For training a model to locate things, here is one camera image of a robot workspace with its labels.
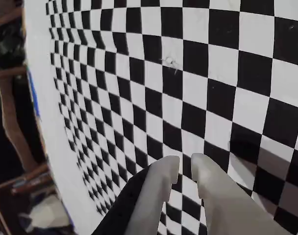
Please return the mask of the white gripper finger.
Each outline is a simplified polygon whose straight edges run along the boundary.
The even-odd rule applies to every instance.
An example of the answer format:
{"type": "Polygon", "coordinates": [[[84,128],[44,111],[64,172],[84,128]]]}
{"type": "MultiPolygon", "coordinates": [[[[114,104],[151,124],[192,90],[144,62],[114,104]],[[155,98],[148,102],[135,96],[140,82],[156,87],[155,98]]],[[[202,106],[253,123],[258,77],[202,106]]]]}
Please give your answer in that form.
{"type": "Polygon", "coordinates": [[[164,202],[177,183],[180,158],[166,156],[129,179],[94,235],[155,235],[164,202]]]}
{"type": "Polygon", "coordinates": [[[209,235],[287,235],[210,157],[191,156],[192,179],[204,201],[209,235]]]}

